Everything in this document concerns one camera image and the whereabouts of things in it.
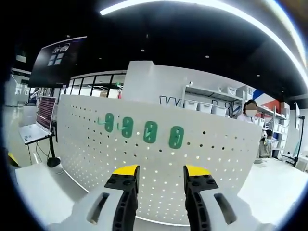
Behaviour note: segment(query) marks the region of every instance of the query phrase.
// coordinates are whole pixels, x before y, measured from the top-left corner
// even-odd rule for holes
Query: monitor
[[[299,116],[300,111],[297,103],[295,103],[295,129],[299,130]]]
[[[30,88],[67,88],[86,37],[72,38],[44,47],[34,63]]]
[[[38,105],[38,115],[36,122],[42,129],[48,132],[50,132],[51,130],[52,115],[55,104],[55,97],[43,96],[40,98],[40,102]]]

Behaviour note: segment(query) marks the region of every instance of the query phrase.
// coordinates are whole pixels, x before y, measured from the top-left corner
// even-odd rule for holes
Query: person
[[[243,113],[237,116],[238,120],[254,123],[254,116],[257,114],[257,103],[254,100],[248,100],[244,104]]]
[[[259,144],[259,158],[271,157],[272,154],[272,145],[271,139],[273,138],[272,130],[266,130],[266,137],[263,137],[260,140]]]

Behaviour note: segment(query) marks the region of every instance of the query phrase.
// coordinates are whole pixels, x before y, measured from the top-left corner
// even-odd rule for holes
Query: laptop
[[[25,145],[51,136],[51,123],[55,103],[55,97],[43,96],[40,98],[35,124],[19,128],[19,135]]]

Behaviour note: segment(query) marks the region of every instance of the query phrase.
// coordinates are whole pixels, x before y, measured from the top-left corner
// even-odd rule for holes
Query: laptop screen
[[[50,131],[52,114],[56,98],[41,97],[38,108],[37,122]]]

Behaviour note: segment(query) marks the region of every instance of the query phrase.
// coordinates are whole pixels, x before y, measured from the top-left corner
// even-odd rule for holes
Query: led strip light
[[[298,72],[300,73],[306,85],[306,88],[308,89],[308,77],[307,77],[306,71],[301,65],[301,63],[296,59],[296,57],[290,51],[290,49],[285,45],[285,43],[281,41],[281,39],[275,33],[273,33],[269,28],[267,28],[264,24],[259,22],[257,19],[223,2],[219,2],[217,0],[128,0],[128,1],[118,3],[116,5],[113,5],[111,7],[108,7],[100,11],[100,13],[101,15],[106,15],[106,14],[112,13],[114,11],[129,7],[129,6],[139,5],[139,4],[148,3],[148,2],[158,2],[158,1],[184,2],[184,3],[191,3],[191,4],[199,4],[199,5],[203,5],[207,7],[213,7],[213,8],[217,8],[217,9],[232,13],[248,21],[249,23],[253,24],[257,28],[262,30],[264,33],[266,33],[272,40],[274,40],[283,49],[283,51],[289,56],[291,61],[294,63],[295,67],[297,68]]]

